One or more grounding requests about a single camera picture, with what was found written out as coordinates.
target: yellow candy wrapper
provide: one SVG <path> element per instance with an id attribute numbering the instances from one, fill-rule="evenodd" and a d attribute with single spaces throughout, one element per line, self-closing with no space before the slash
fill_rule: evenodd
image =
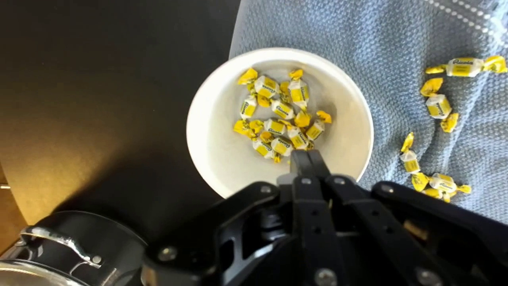
<path id="1" fill-rule="evenodd" d="M 298 69 L 298 70 L 290 72 L 290 74 L 288 74 L 288 78 L 290 78 L 290 80 L 301 80 L 301 78 L 303 78 L 303 70 Z"/>
<path id="2" fill-rule="evenodd" d="M 290 121 L 295 118 L 295 112 L 292 110 L 290 105 L 280 102 L 280 101 L 272 101 L 271 102 L 271 112 L 280 118 L 280 120 L 285 120 L 285 121 Z"/>
<path id="3" fill-rule="evenodd" d="M 301 110 L 306 110 L 309 94 L 307 94 L 307 86 L 301 80 L 293 80 L 288 83 L 288 96 L 293 105 L 296 105 Z"/>
<path id="4" fill-rule="evenodd" d="M 269 134 L 272 134 L 276 137 L 285 134 L 285 126 L 280 121 L 276 121 L 276 120 L 265 121 L 263 128 L 265 128 L 266 132 L 269 132 Z"/>
<path id="5" fill-rule="evenodd" d="M 399 153 L 409 152 L 412 148 L 414 144 L 414 134 L 407 134 L 406 139 L 401 144 Z"/>
<path id="6" fill-rule="evenodd" d="M 471 191 L 471 186 L 469 186 L 469 185 L 460 185 L 460 186 L 457 188 L 457 193 L 471 194 L 473 191 Z"/>
<path id="7" fill-rule="evenodd" d="M 441 191 L 441 193 L 457 193 L 457 185 L 455 182 L 442 174 L 433 174 L 430 177 L 428 185 L 431 186 L 431 190 Z"/>
<path id="8" fill-rule="evenodd" d="M 446 72 L 446 66 L 431 66 L 425 69 L 426 75 L 441 75 Z"/>
<path id="9" fill-rule="evenodd" d="M 247 121 L 234 121 L 234 125 L 233 125 L 233 132 L 234 132 L 234 134 L 239 134 L 239 136 L 242 136 L 242 137 L 245 137 L 245 139 L 253 139 L 253 137 L 255 137 L 255 134 L 253 134 L 253 131 L 250 129 L 250 126 L 249 126 Z"/>
<path id="10" fill-rule="evenodd" d="M 431 94 L 425 102 L 426 112 L 433 120 L 446 120 L 450 113 L 450 105 L 444 94 Z"/>
<path id="11" fill-rule="evenodd" d="M 482 72 L 485 72 L 485 74 L 495 74 L 495 75 L 508 74 L 504 58 L 501 58 L 501 56 L 490 56 L 490 58 L 487 58 L 487 59 L 484 61 L 484 64 L 482 64 Z"/>
<path id="12" fill-rule="evenodd" d="M 423 191 L 428 185 L 430 179 L 425 174 L 414 174 L 411 177 L 412 190 Z"/>
<path id="13" fill-rule="evenodd" d="M 277 137 L 271 142 L 271 150 L 284 158 L 288 158 L 292 153 L 292 145 L 290 142 Z"/>
<path id="14" fill-rule="evenodd" d="M 403 164 L 403 169 L 407 174 L 419 174 L 420 172 L 417 156 L 412 152 L 401 153 L 399 161 Z"/>
<path id="15" fill-rule="evenodd" d="M 441 131 L 450 134 L 458 125 L 458 113 L 450 113 L 444 121 L 441 121 Z"/>
<path id="16" fill-rule="evenodd" d="M 430 78 L 423 83 L 422 90 L 419 91 L 419 94 L 422 98 L 430 98 L 431 94 L 438 94 L 438 91 L 442 86 L 442 78 Z"/>
<path id="17" fill-rule="evenodd" d="M 271 99 L 271 101 L 280 94 L 279 85 L 272 78 L 268 78 L 265 75 L 258 77 L 253 82 L 253 91 L 258 96 Z"/>
<path id="18" fill-rule="evenodd" d="M 295 150 L 307 150 L 309 140 L 296 128 L 287 128 L 287 137 Z"/>
<path id="19" fill-rule="evenodd" d="M 253 136 L 258 136 L 263 131 L 263 123 L 258 120 L 249 121 L 249 129 L 253 132 Z"/>
<path id="20" fill-rule="evenodd" d="M 304 110 L 299 110 L 295 117 L 295 126 L 304 129 L 311 125 L 311 115 Z"/>
<path id="21" fill-rule="evenodd" d="M 314 121 L 314 125 L 304 132 L 306 139 L 315 142 L 317 137 L 323 132 L 323 123 Z"/>
<path id="22" fill-rule="evenodd" d="M 482 59 L 455 58 L 447 63 L 446 75 L 457 78 L 474 78 L 482 70 Z"/>
<path id="23" fill-rule="evenodd" d="M 261 144 L 268 145 L 272 140 L 272 134 L 268 131 L 261 131 L 257 137 Z"/>
<path id="24" fill-rule="evenodd" d="M 241 120 L 252 118 L 257 110 L 255 98 L 250 94 L 239 109 Z"/>
<path id="25" fill-rule="evenodd" d="M 325 123 L 325 125 L 331 125 L 331 117 L 330 113 L 325 113 L 322 110 L 317 110 L 315 118 L 319 118 L 319 121 Z"/>
<path id="26" fill-rule="evenodd" d="M 249 69 L 238 78 L 236 83 L 241 86 L 247 86 L 247 85 L 252 85 L 255 78 L 257 78 L 257 70 Z"/>

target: screw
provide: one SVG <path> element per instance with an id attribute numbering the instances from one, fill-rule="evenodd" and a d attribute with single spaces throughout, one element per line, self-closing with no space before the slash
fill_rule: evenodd
<path id="1" fill-rule="evenodd" d="M 301 185 L 312 185 L 309 179 L 301 179 Z"/>
<path id="2" fill-rule="evenodd" d="M 336 275 L 330 269 L 319 269 L 315 272 L 314 282 L 317 286 L 336 286 Z"/>
<path id="3" fill-rule="evenodd" d="M 101 263 L 101 258 L 99 256 L 93 256 L 92 258 L 92 264 L 98 266 Z"/>
<path id="4" fill-rule="evenodd" d="M 415 279 L 420 285 L 423 286 L 441 286 L 441 279 L 430 272 L 430 271 L 425 271 L 425 269 L 415 269 Z"/>
<path id="5" fill-rule="evenodd" d="M 380 190 L 384 191 L 384 193 L 393 193 L 393 188 L 390 186 L 390 185 L 380 185 Z"/>
<path id="6" fill-rule="evenodd" d="M 334 185 L 346 185 L 346 182 L 342 179 L 333 179 Z"/>
<path id="7" fill-rule="evenodd" d="M 176 255 L 177 255 L 176 248 L 171 248 L 171 247 L 161 248 L 158 252 L 158 261 L 161 261 L 161 263 L 174 261 Z"/>

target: blue cloth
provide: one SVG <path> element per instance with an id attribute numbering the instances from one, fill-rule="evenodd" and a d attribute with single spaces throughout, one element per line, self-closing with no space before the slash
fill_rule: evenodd
<path id="1" fill-rule="evenodd" d="M 380 180 L 409 186 L 398 148 L 414 132 L 423 174 L 471 185 L 473 194 L 453 204 L 508 223 L 508 75 L 444 80 L 444 94 L 460 113 L 450 136 L 419 96 L 426 66 L 506 56 L 506 13 L 508 4 L 495 0 L 242 0 L 230 56 L 287 47 L 331 61 L 371 110 L 374 148 L 363 188 Z"/>

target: wrapped candy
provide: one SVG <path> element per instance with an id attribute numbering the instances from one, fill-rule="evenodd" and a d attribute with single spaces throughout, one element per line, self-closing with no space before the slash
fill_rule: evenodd
<path id="1" fill-rule="evenodd" d="M 261 131 L 260 134 L 258 134 L 258 137 L 257 137 L 261 144 L 271 144 L 271 140 L 272 140 L 272 134 L 271 132 L 268 132 L 268 131 Z"/>
<path id="2" fill-rule="evenodd" d="M 442 132 L 450 134 L 455 131 L 457 125 L 458 125 L 458 113 L 450 113 L 444 121 L 441 121 L 439 126 Z"/>
<path id="3" fill-rule="evenodd" d="M 241 117 L 241 120 L 252 118 L 253 113 L 255 113 L 255 110 L 257 110 L 255 98 L 253 98 L 253 96 L 249 96 L 249 98 L 242 102 L 242 105 L 241 105 L 241 109 L 239 109 L 239 117 Z"/>
<path id="4" fill-rule="evenodd" d="M 257 93 L 257 96 L 261 96 L 271 101 L 280 94 L 279 85 L 272 78 L 268 78 L 265 75 L 258 77 L 253 82 L 253 91 Z"/>
<path id="5" fill-rule="evenodd" d="M 441 86 L 442 86 L 442 78 L 430 78 L 423 83 L 422 90 L 419 91 L 419 94 L 422 98 L 430 98 L 431 94 L 436 94 Z"/>
<path id="6" fill-rule="evenodd" d="M 258 120 L 249 121 L 249 129 L 253 132 L 253 136 L 258 136 L 263 131 L 263 123 Z"/>
<path id="7" fill-rule="evenodd" d="M 293 105 L 296 105 L 301 110 L 306 110 L 307 105 L 307 86 L 306 83 L 301 80 L 303 77 L 303 70 L 295 70 L 290 74 L 290 83 L 288 83 L 288 94 L 290 94 L 290 101 Z"/>
<path id="8" fill-rule="evenodd" d="M 287 128 L 287 137 L 295 150 L 307 150 L 309 140 L 296 128 Z"/>
<path id="9" fill-rule="evenodd" d="M 279 85 L 279 88 L 280 88 L 279 99 L 280 99 L 284 104 L 290 104 L 288 82 L 282 82 L 282 83 Z"/>
<path id="10" fill-rule="evenodd" d="M 407 134 L 406 139 L 403 140 L 401 144 L 401 148 L 399 148 L 399 161 L 403 164 L 403 169 L 407 172 L 407 174 L 419 174 L 420 169 L 419 169 L 419 163 L 417 163 L 417 156 L 411 152 L 412 148 L 412 144 L 414 144 L 414 134 Z"/>
<path id="11" fill-rule="evenodd" d="M 280 101 L 271 101 L 271 112 L 280 120 L 290 121 L 295 118 L 292 107 Z"/>
<path id="12" fill-rule="evenodd" d="M 419 174 L 420 172 L 417 156 L 412 152 L 407 150 L 404 153 L 401 153 L 399 161 L 403 164 L 403 169 L 407 174 Z"/>
<path id="13" fill-rule="evenodd" d="M 250 129 L 249 123 L 247 121 L 234 121 L 233 125 L 233 131 L 245 139 L 253 139 L 255 134 L 253 131 Z"/>
<path id="14" fill-rule="evenodd" d="M 272 163 L 280 163 L 280 158 L 271 150 L 271 147 L 266 144 L 261 144 L 258 139 L 252 140 L 252 148 L 263 159 L 271 159 Z"/>
<path id="15" fill-rule="evenodd" d="M 444 94 L 431 94 L 425 105 L 433 120 L 446 120 L 450 113 L 450 105 Z"/>
<path id="16" fill-rule="evenodd" d="M 311 115 L 304 110 L 299 110 L 295 117 L 295 126 L 304 129 L 311 125 Z"/>
<path id="17" fill-rule="evenodd" d="M 257 78 L 257 70 L 249 69 L 238 78 L 236 83 L 241 86 L 253 86 L 255 78 Z"/>
<path id="18" fill-rule="evenodd" d="M 425 174 L 414 174 L 411 177 L 412 190 L 423 191 L 428 185 L 430 179 Z"/>
<path id="19" fill-rule="evenodd" d="M 457 78 L 474 78 L 482 70 L 482 59 L 455 58 L 447 63 L 446 75 Z"/>
<path id="20" fill-rule="evenodd" d="M 482 72 L 485 74 L 508 74 L 506 61 L 501 56 L 490 56 L 482 64 Z"/>
<path id="21" fill-rule="evenodd" d="M 280 155 L 284 158 L 288 158 L 290 153 L 292 153 L 292 145 L 290 142 L 277 137 L 271 142 L 271 150 L 276 153 L 276 155 Z"/>
<path id="22" fill-rule="evenodd" d="M 325 125 L 331 125 L 331 117 L 330 113 L 325 113 L 322 110 L 317 110 L 315 118 L 319 118 L 319 121 L 325 123 Z"/>
<path id="23" fill-rule="evenodd" d="M 425 69 L 426 75 L 441 75 L 446 72 L 446 66 L 431 66 Z"/>
<path id="24" fill-rule="evenodd" d="M 314 125 L 304 132 L 306 139 L 315 142 L 319 136 L 325 131 L 322 121 L 314 121 Z"/>
<path id="25" fill-rule="evenodd" d="M 269 134 L 279 137 L 285 134 L 285 126 L 280 121 L 276 120 L 268 120 L 263 123 L 265 131 L 268 131 Z"/>

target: candy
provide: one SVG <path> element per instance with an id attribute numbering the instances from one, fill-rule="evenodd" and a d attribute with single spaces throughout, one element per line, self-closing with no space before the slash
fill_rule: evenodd
<path id="1" fill-rule="evenodd" d="M 272 80 L 272 78 L 268 78 L 268 77 L 258 77 L 255 82 L 253 82 L 253 91 L 261 96 L 261 98 L 266 98 L 266 99 L 274 99 L 276 96 L 280 94 L 280 88 L 279 85 Z"/>
<path id="2" fill-rule="evenodd" d="M 450 113 L 449 102 L 442 94 L 431 94 L 425 105 L 433 120 L 446 120 Z"/>
<path id="3" fill-rule="evenodd" d="M 325 125 L 331 125 L 331 117 L 330 113 L 325 113 L 322 110 L 317 110 L 315 117 L 319 118 L 319 121 L 325 123 Z"/>
<path id="4" fill-rule="evenodd" d="M 455 182 L 442 174 L 433 174 L 430 177 L 428 185 L 431 186 L 431 190 L 441 191 L 441 193 L 455 193 L 457 191 L 457 185 Z"/>
<path id="5" fill-rule="evenodd" d="M 468 186 L 468 185 L 460 185 L 460 186 L 457 188 L 457 191 L 461 193 L 461 194 L 471 194 L 471 186 Z"/>
<path id="6" fill-rule="evenodd" d="M 279 137 L 279 136 L 284 136 L 285 132 L 285 126 L 276 120 L 268 120 L 263 123 L 265 126 L 265 131 L 268 131 L 269 134 Z"/>
<path id="7" fill-rule="evenodd" d="M 269 145 L 260 142 L 258 139 L 252 140 L 252 148 L 257 155 L 260 155 L 263 159 L 276 159 L 277 156 L 271 150 Z"/>
<path id="8" fill-rule="evenodd" d="M 455 193 L 444 193 L 444 191 L 438 191 L 438 190 L 425 190 L 423 191 L 425 196 L 438 199 L 438 201 L 444 201 L 444 202 L 450 202 L 450 199 L 455 196 Z"/>
<path id="9" fill-rule="evenodd" d="M 282 101 L 284 104 L 290 104 L 288 82 L 282 82 L 279 88 L 280 88 L 279 101 Z"/>
<path id="10" fill-rule="evenodd" d="M 314 121 L 314 125 L 304 132 L 306 139 L 315 142 L 317 137 L 323 132 L 323 123 Z"/>
<path id="11" fill-rule="evenodd" d="M 253 98 L 253 96 L 249 96 L 249 98 L 242 102 L 242 105 L 241 105 L 241 109 L 239 109 L 239 117 L 241 117 L 241 120 L 252 118 L 253 113 L 255 113 L 255 110 L 257 110 L 255 98 Z"/>
<path id="12" fill-rule="evenodd" d="M 458 113 L 450 113 L 444 121 L 441 121 L 441 129 L 446 134 L 450 134 L 455 131 L 458 125 Z"/>
<path id="13" fill-rule="evenodd" d="M 288 94 L 293 105 L 296 105 L 301 110 L 306 110 L 307 105 L 307 86 L 304 82 L 301 82 L 303 72 L 295 70 L 290 74 L 292 82 L 288 83 Z"/>
<path id="14" fill-rule="evenodd" d="M 271 150 L 284 158 L 288 158 L 292 153 L 292 145 L 290 142 L 277 137 L 271 142 Z"/>
<path id="15" fill-rule="evenodd" d="M 269 99 L 257 96 L 255 101 L 257 101 L 257 105 L 260 109 L 271 109 L 271 101 Z"/>
<path id="16" fill-rule="evenodd" d="M 431 94 L 436 94 L 442 86 L 442 78 L 430 78 L 423 83 L 422 90 L 419 94 L 422 98 L 430 98 Z"/>
<path id="17" fill-rule="evenodd" d="M 252 85 L 255 78 L 257 78 L 257 70 L 249 69 L 238 78 L 236 83 L 241 86 L 247 86 L 247 85 Z"/>
<path id="18" fill-rule="evenodd" d="M 255 134 L 253 131 L 250 129 L 249 123 L 247 121 L 234 121 L 233 125 L 233 131 L 245 139 L 253 139 Z"/>
<path id="19" fill-rule="evenodd" d="M 425 69 L 426 75 L 439 75 L 446 72 L 446 66 L 431 66 Z"/>
<path id="20" fill-rule="evenodd" d="M 457 78 L 474 78 L 482 70 L 482 59 L 455 58 L 447 63 L 446 75 Z"/>
<path id="21" fill-rule="evenodd" d="M 399 148 L 399 153 L 404 153 L 404 152 L 411 150 L 411 148 L 412 148 L 412 144 L 414 144 L 414 134 L 411 132 L 411 134 L 407 134 L 406 139 L 403 140 L 401 148 Z"/>
<path id="22" fill-rule="evenodd" d="M 260 134 L 258 134 L 258 137 L 257 137 L 261 144 L 271 144 L 271 140 L 272 140 L 272 134 L 271 132 L 268 132 L 268 131 L 261 131 Z"/>
<path id="23" fill-rule="evenodd" d="M 295 126 L 304 129 L 311 125 L 311 115 L 304 110 L 299 110 L 295 117 Z"/>
<path id="24" fill-rule="evenodd" d="M 263 123 L 258 120 L 249 121 L 249 129 L 253 132 L 253 136 L 258 136 L 263 131 Z"/>
<path id="25" fill-rule="evenodd" d="M 290 72 L 290 74 L 288 74 L 288 78 L 290 78 L 290 80 L 301 80 L 301 78 L 303 78 L 303 70 L 298 69 L 298 70 Z"/>
<path id="26" fill-rule="evenodd" d="M 293 70 L 290 82 L 277 83 L 253 69 L 245 70 L 238 85 L 247 90 L 239 109 L 241 120 L 234 121 L 233 132 L 250 140 L 253 152 L 272 163 L 282 163 L 293 150 L 311 150 L 314 140 L 331 125 L 331 117 L 322 110 L 312 120 L 306 112 L 309 101 L 307 85 L 301 80 L 303 70 Z M 271 120 L 255 120 L 257 109 L 269 109 Z"/>
<path id="27" fill-rule="evenodd" d="M 414 174 L 411 177 L 412 190 L 423 191 L 428 185 L 430 179 L 425 174 Z"/>
<path id="28" fill-rule="evenodd" d="M 419 174 L 420 172 L 417 156 L 412 152 L 407 150 L 404 153 L 401 153 L 399 161 L 403 164 L 403 169 L 407 174 Z"/>
<path id="29" fill-rule="evenodd" d="M 280 102 L 280 101 L 272 101 L 271 102 L 271 112 L 279 117 L 280 120 L 293 120 L 295 112 L 292 110 L 290 105 Z"/>
<path id="30" fill-rule="evenodd" d="M 501 58 L 501 56 L 487 58 L 482 64 L 482 72 L 496 74 L 496 75 L 508 74 L 504 58 Z"/>
<path id="31" fill-rule="evenodd" d="M 309 142 L 296 128 L 287 128 L 287 137 L 295 150 L 307 150 Z"/>

